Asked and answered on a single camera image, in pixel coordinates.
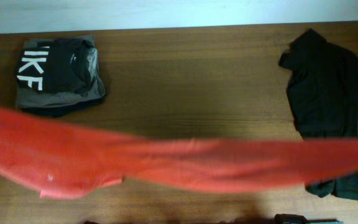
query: wooden table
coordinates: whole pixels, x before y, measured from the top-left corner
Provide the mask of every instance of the wooden table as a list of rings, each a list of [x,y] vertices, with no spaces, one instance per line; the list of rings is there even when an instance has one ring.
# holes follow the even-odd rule
[[[358,22],[0,35],[0,106],[14,106],[13,69],[32,37],[94,34],[104,104],[59,120],[151,138],[300,139],[281,53],[307,28],[358,55]],[[201,194],[126,180],[79,200],[39,199],[0,177],[0,223],[219,222],[296,213],[358,223],[358,202],[302,186],[259,194]]]

